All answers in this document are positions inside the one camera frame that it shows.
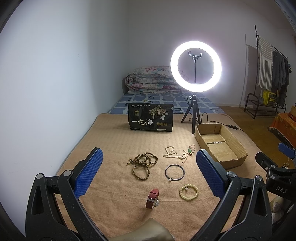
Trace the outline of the gloved hand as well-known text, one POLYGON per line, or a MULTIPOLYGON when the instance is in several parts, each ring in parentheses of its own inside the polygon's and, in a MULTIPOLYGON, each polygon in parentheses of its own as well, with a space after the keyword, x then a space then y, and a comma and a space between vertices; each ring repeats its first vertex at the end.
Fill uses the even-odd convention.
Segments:
POLYGON ((272 223, 276 223, 283 217, 283 210, 282 210, 283 203, 284 203, 284 199, 280 196, 275 197, 270 202, 272 223))

